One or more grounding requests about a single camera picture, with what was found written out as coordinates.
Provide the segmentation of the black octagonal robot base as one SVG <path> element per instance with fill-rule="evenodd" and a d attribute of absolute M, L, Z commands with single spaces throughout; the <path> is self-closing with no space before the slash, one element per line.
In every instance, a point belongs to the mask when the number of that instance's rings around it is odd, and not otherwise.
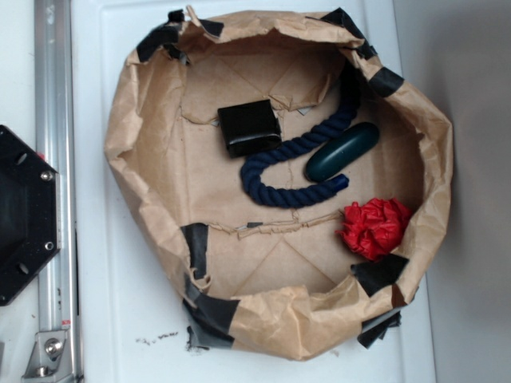
<path fill-rule="evenodd" d="M 59 250 L 58 173 L 1 127 L 1 305 L 8 306 Z"/>

